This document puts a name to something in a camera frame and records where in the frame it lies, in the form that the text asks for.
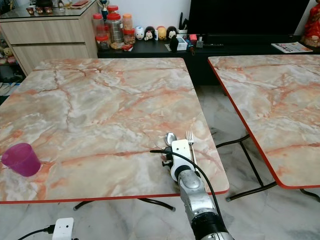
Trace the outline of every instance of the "glass jar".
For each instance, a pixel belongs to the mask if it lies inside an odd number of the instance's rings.
[[[96,36],[95,37],[96,46],[98,51],[108,51],[110,49],[110,39],[108,35]]]
[[[105,36],[107,33],[105,31],[105,23],[101,13],[93,14],[92,18],[94,35],[98,37]]]
[[[135,44],[136,37],[135,37],[135,29],[132,28],[131,30],[123,30],[124,33],[124,43],[125,44]]]
[[[109,14],[117,14],[118,13],[118,6],[117,5],[109,5],[106,7]]]
[[[123,14],[122,21],[124,30],[131,30],[133,28],[132,15],[130,13]]]
[[[118,13],[109,13],[106,16],[106,23],[109,27],[111,42],[122,43],[124,41],[124,32],[121,16]]]

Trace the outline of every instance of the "television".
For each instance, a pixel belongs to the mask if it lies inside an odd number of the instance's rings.
[[[204,43],[289,42],[309,0],[191,0],[188,34]]]

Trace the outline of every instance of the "pink plastic cup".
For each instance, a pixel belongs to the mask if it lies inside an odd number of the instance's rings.
[[[25,177],[35,175],[41,167],[37,155],[28,143],[18,143],[7,149],[1,162]]]

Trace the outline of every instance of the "cabinet drawer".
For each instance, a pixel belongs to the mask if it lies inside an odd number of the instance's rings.
[[[14,46],[13,50],[27,74],[45,59],[89,58],[87,47],[82,44]]]
[[[1,28],[11,45],[85,41],[75,19],[2,22]]]

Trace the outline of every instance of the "marble floor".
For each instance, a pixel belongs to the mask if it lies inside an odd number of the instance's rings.
[[[246,130],[219,86],[196,88],[216,144],[243,137]],[[265,183],[273,181],[250,139],[249,154]],[[241,150],[233,144],[219,148],[230,182],[228,193],[218,195],[227,229],[236,240],[320,240],[320,203],[299,190],[275,186],[269,190],[226,202],[225,197],[258,187]],[[319,189],[312,192],[320,194]],[[179,197],[156,198],[176,207],[172,212],[136,199],[95,201],[73,211],[75,203],[0,205],[0,240],[17,240],[58,218],[74,218],[73,237],[79,240],[193,240]],[[26,239],[50,240],[38,233]]]

